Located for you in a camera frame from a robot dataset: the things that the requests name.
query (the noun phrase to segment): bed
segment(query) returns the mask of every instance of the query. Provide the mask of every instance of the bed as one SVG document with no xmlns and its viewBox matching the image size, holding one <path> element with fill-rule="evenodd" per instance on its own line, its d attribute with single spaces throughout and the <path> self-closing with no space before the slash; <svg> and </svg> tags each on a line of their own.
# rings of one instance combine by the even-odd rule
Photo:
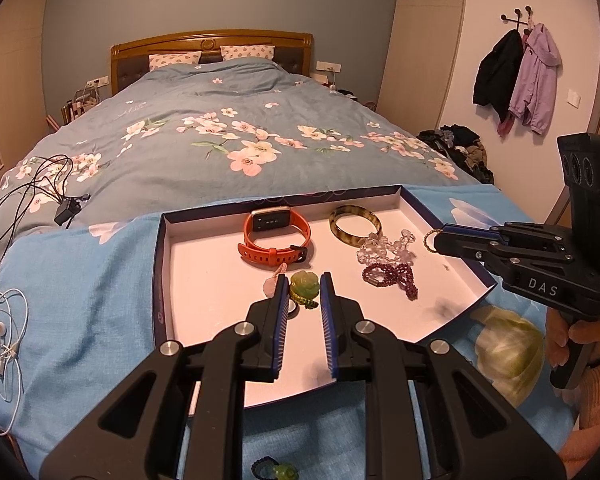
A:
<svg viewBox="0 0 600 480">
<path fill-rule="evenodd" d="M 275 47 L 272 61 L 220 56 L 221 46 L 261 44 Z M 152 54 L 194 51 L 202 51 L 197 64 L 149 70 Z M 17 286 L 32 305 L 13 434 L 33 476 L 52 447 L 154 348 L 146 263 L 155 248 L 135 240 L 161 213 L 401 184 L 445 222 L 528 221 L 494 187 L 478 185 L 411 134 L 308 78 L 311 56 L 310 34 L 266 30 L 172 34 L 114 46 L 113 97 L 41 140 L 3 177 L 0 200 L 47 164 L 42 157 L 62 153 L 74 162 L 66 193 L 90 195 L 64 230 L 54 222 L 58 205 L 36 193 L 4 257 L 8 237 L 0 241 L 0 290 Z M 57 166 L 45 168 L 52 180 Z M 0 207 L 0 235 L 19 201 L 11 196 Z M 509 382 L 494 381 L 506 383 L 526 420 L 558 449 L 573 413 L 549 386 L 544 307 L 500 286 L 481 307 L 436 336 L 493 374 L 498 365 L 476 346 L 484 328 L 491 326 L 492 340 L 502 327 L 532 333 L 530 365 Z M 0 401 L 0 427 L 12 409 Z M 363 478 L 363 413 L 357 384 L 249 410 L 244 478 L 265 455 L 296 464 L 305 479 Z"/>
</svg>

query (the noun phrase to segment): watch face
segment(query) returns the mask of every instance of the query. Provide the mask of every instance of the watch face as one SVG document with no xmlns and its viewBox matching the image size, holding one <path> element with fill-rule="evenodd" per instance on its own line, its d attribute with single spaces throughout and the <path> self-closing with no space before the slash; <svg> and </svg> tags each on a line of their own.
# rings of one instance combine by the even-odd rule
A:
<svg viewBox="0 0 600 480">
<path fill-rule="evenodd" d="M 291 209 L 288 206 L 269 207 L 251 213 L 253 232 L 268 231 L 286 227 L 291 222 Z"/>
</svg>

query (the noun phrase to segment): screw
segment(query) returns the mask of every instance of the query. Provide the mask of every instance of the screw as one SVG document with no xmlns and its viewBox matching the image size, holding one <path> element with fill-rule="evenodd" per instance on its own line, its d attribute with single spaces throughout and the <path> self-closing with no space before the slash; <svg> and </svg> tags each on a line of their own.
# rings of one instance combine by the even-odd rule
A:
<svg viewBox="0 0 600 480">
<path fill-rule="evenodd" d="M 237 335 L 249 335 L 255 330 L 255 327 L 248 321 L 242 321 L 234 327 L 234 332 Z"/>
<path fill-rule="evenodd" d="M 356 330 L 361 334 L 371 334 L 376 329 L 376 326 L 366 319 L 356 323 Z"/>
<path fill-rule="evenodd" d="M 432 341 L 430 348 L 434 354 L 438 355 L 447 354 L 449 350 L 451 350 L 449 343 L 443 341 L 442 339 L 436 339 L 435 341 Z"/>
<path fill-rule="evenodd" d="M 180 351 L 180 343 L 177 341 L 166 341 L 160 345 L 162 355 L 175 355 Z"/>
</svg>

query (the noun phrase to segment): black jacket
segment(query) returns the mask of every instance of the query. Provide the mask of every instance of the black jacket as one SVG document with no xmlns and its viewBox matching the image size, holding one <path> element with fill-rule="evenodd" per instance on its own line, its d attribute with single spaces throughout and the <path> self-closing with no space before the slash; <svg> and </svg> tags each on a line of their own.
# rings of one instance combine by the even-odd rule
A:
<svg viewBox="0 0 600 480">
<path fill-rule="evenodd" d="M 475 79 L 474 104 L 493 106 L 504 121 L 516 86 L 525 49 L 520 33 L 510 30 L 480 63 Z"/>
</svg>

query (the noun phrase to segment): watch buckle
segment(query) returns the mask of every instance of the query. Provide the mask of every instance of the watch buckle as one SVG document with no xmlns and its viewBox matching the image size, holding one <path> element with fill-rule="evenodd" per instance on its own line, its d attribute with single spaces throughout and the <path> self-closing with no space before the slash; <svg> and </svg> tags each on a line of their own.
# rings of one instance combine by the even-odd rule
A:
<svg viewBox="0 0 600 480">
<path fill-rule="evenodd" d="M 300 257 L 296 260 L 296 264 L 301 264 L 302 262 L 306 261 L 306 255 L 309 252 L 309 249 L 303 246 L 299 247 L 297 245 L 289 246 L 289 249 L 300 251 Z"/>
</svg>

